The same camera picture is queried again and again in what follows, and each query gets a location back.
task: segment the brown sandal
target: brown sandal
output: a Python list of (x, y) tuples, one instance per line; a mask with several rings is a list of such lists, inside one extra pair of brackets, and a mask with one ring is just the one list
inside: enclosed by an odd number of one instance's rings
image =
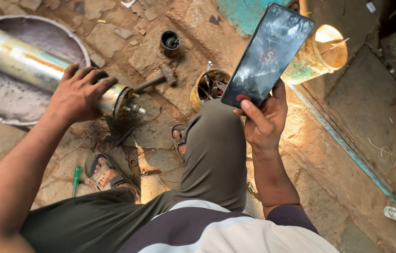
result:
[[(103, 166), (101, 166), (101, 168), (97, 172), (95, 172), (96, 166), (98, 165), (98, 159), (102, 157), (106, 158), (106, 162)], [(115, 169), (119, 173), (119, 175), (115, 176), (109, 182), (107, 182), (103, 187), (103, 189), (101, 190), (100, 188), (98, 188), (98, 182), (101, 181), (105, 172), (110, 169)], [(130, 183), (137, 190), (136, 198), (140, 200), (141, 192), (139, 187), (137, 187), (132, 182), (132, 180), (130, 180), (128, 176), (123, 173), (123, 171), (119, 168), (119, 166), (117, 166), (117, 164), (108, 155), (105, 155), (103, 153), (94, 153), (93, 155), (89, 156), (86, 159), (84, 170), (86, 172), (87, 177), (89, 178), (89, 183), (94, 187), (96, 187), (97, 189), (104, 191), (104, 190), (109, 190), (111, 188), (115, 188), (119, 184)]]
[[(184, 131), (186, 127), (187, 127), (186, 124), (176, 124), (176, 125), (174, 125), (174, 126), (172, 127), (173, 145), (175, 146), (176, 153), (178, 153), (179, 158), (181, 158), (181, 161), (182, 161), (183, 164), (184, 164), (184, 162), (185, 162), (185, 153), (184, 153), (184, 154), (180, 154), (180, 153), (179, 153), (178, 147), (185, 144), (185, 139), (184, 139), (184, 137), (182, 136), (181, 132)], [(174, 132), (175, 130), (178, 130), (178, 131), (179, 131), (179, 135), (181, 136), (180, 138), (176, 138), (176, 139), (175, 139), (175, 138), (173, 137), (173, 132)]]

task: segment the hammer handle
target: hammer handle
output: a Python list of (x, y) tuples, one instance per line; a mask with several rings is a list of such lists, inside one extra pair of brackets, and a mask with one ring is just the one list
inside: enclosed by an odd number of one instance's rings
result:
[(134, 92), (135, 92), (135, 93), (139, 93), (139, 92), (141, 92), (142, 90), (144, 90), (144, 89), (150, 87), (151, 85), (158, 84), (158, 83), (160, 83), (160, 82), (163, 81), (163, 80), (165, 80), (164, 74), (159, 74), (159, 75), (157, 75), (156, 77), (150, 79), (149, 81), (146, 81), (146, 82), (140, 84), (139, 86), (137, 86), (136, 88), (134, 88)]

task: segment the incoming call screen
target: incoming call screen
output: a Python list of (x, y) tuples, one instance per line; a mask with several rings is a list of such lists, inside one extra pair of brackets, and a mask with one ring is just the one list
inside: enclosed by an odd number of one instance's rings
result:
[(279, 5), (268, 7), (222, 102), (240, 108), (240, 102), (249, 99), (261, 106), (314, 25), (312, 20)]

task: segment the t-shirt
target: t-shirt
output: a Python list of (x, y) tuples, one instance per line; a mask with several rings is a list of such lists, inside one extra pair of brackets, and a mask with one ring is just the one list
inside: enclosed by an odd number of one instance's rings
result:
[(204, 200), (185, 200), (140, 228), (119, 253), (336, 253), (299, 207), (274, 208), (266, 220)]

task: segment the foot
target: foot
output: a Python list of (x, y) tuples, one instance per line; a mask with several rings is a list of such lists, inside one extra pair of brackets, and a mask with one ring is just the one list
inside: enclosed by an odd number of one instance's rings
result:
[[(178, 130), (173, 131), (173, 138), (178, 139), (181, 138), (181, 136), (184, 135), (184, 131), (181, 131), (181, 134), (179, 134)], [(183, 144), (178, 147), (179, 155), (182, 155), (185, 153), (185, 149), (187, 148), (187, 144)]]
[[(105, 164), (107, 161), (106, 158), (100, 157), (98, 158), (98, 164), (96, 165), (95, 168), (95, 173), (98, 172), (98, 170)], [(103, 190), (105, 185), (114, 177), (119, 175), (118, 171), (116, 169), (110, 169), (105, 172), (103, 175), (103, 178), (98, 182), (98, 188), (100, 190)], [(137, 199), (137, 189), (130, 183), (121, 183), (116, 185), (115, 187), (126, 187), (131, 190), (131, 192), (134, 194), (134, 199)]]

